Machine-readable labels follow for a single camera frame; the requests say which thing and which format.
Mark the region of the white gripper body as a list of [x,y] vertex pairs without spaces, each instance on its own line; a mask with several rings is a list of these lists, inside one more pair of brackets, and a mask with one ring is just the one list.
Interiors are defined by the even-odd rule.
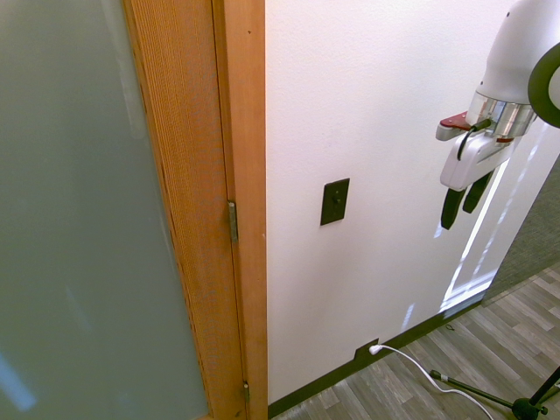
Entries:
[[513,142],[498,142],[486,134],[470,136],[458,158],[462,139],[451,148],[440,175],[440,182],[456,191],[465,190],[469,185],[493,171],[513,154]]

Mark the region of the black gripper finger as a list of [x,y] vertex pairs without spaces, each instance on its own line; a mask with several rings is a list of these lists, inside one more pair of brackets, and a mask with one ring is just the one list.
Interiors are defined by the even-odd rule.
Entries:
[[471,214],[476,209],[493,175],[494,171],[490,171],[471,185],[463,203],[464,212]]
[[442,213],[440,217],[440,226],[443,229],[450,230],[454,224],[461,202],[465,196],[465,191],[456,191],[451,188],[447,190],[445,195]]

